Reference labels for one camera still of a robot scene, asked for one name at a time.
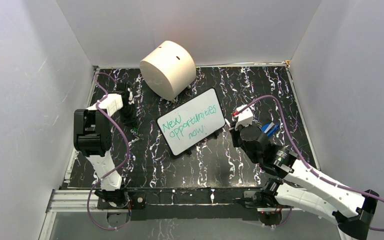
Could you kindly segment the black framed whiteboard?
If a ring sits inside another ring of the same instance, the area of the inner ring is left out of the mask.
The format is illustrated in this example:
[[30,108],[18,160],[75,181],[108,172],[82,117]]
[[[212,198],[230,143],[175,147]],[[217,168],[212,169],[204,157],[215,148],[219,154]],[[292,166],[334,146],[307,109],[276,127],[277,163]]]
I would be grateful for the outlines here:
[[160,116],[156,123],[173,157],[189,152],[192,146],[226,125],[213,87]]

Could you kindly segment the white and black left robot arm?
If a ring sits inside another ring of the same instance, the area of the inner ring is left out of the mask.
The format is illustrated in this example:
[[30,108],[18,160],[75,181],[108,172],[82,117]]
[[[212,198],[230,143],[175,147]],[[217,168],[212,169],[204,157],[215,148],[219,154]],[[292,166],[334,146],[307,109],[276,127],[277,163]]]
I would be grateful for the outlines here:
[[100,179],[100,190],[95,195],[114,208],[124,208],[129,203],[129,194],[123,190],[122,177],[117,172],[105,174],[116,166],[111,157],[112,131],[110,120],[101,113],[100,107],[108,116],[119,113],[121,122],[135,128],[138,125],[137,110],[132,88],[121,83],[116,91],[108,94],[101,102],[86,109],[77,109],[73,119],[73,145],[92,164]]

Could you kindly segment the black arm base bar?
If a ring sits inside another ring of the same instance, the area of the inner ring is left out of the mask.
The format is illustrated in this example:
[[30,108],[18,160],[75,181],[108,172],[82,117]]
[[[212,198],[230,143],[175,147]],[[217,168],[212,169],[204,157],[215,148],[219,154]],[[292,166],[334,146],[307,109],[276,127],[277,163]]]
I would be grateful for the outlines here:
[[160,219],[240,219],[278,224],[284,207],[259,187],[126,188],[125,207],[112,207],[98,198],[97,208],[126,211],[132,221]]

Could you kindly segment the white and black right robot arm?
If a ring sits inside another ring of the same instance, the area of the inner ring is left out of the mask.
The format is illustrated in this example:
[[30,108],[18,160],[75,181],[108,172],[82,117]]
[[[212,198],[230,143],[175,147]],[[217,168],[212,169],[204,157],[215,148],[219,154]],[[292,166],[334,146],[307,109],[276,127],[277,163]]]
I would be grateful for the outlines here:
[[306,166],[287,148],[271,143],[255,125],[231,127],[229,132],[233,146],[272,176],[262,190],[244,192],[241,201],[245,207],[299,208],[336,224],[356,240],[367,239],[378,202],[376,192],[340,188],[340,182]]

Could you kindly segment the blue stapler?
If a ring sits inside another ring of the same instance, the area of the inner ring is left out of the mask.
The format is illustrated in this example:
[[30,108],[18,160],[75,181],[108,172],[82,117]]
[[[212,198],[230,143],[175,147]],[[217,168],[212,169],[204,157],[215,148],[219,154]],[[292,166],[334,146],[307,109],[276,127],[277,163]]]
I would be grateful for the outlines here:
[[267,135],[268,138],[274,135],[274,133],[279,129],[280,124],[274,122],[267,123],[263,125],[260,130]]

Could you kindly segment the cream cylindrical container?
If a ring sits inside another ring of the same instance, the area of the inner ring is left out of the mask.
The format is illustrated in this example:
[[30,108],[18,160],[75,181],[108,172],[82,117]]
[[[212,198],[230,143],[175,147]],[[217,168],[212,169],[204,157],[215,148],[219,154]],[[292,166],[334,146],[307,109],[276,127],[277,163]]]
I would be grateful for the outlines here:
[[196,65],[181,45],[166,40],[139,63],[146,84],[157,95],[173,101],[196,79]]

